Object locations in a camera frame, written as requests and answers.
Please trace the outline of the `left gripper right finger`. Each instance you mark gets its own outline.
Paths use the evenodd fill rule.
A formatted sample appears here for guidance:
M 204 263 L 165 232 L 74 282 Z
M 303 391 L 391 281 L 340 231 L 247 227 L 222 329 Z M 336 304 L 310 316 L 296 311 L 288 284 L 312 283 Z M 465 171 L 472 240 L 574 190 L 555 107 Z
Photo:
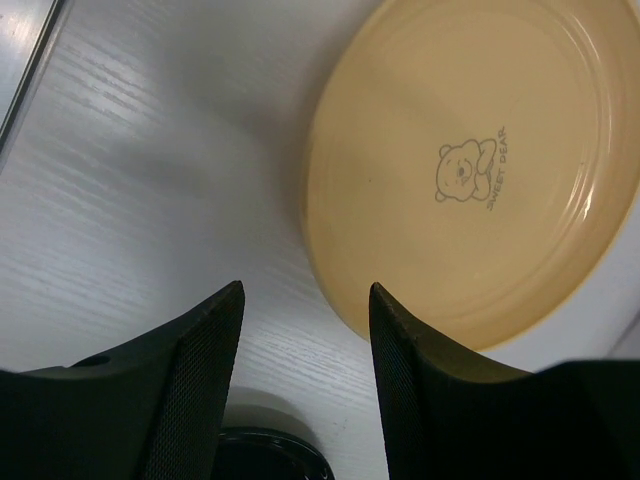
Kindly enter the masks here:
M 529 373 L 421 322 L 383 286 L 369 327 L 393 479 L 635 479 L 639 364 Z

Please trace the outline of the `beige bear print plate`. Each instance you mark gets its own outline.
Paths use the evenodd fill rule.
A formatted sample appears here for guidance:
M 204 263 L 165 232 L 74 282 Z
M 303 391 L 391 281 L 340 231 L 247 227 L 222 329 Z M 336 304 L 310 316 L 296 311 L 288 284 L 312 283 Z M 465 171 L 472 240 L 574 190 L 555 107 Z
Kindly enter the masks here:
M 373 284 L 474 350 L 588 278 L 639 191 L 635 1 L 385 1 L 310 126 L 302 223 L 356 334 Z

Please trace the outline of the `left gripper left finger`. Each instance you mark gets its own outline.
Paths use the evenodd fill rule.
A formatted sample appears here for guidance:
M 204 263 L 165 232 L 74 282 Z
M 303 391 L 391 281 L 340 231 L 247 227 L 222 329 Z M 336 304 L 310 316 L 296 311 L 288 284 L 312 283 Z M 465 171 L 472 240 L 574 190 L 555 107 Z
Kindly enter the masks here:
M 208 479 L 239 344 L 232 282 L 69 367 L 1 375 L 5 479 Z

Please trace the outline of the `black plastic plate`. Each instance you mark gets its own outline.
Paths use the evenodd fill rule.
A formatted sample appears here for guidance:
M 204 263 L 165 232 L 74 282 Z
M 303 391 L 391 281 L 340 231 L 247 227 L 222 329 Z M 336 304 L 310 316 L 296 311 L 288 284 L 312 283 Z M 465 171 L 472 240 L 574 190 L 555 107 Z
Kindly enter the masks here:
M 321 452 L 295 435 L 233 427 L 219 435 L 211 479 L 334 480 L 335 475 Z

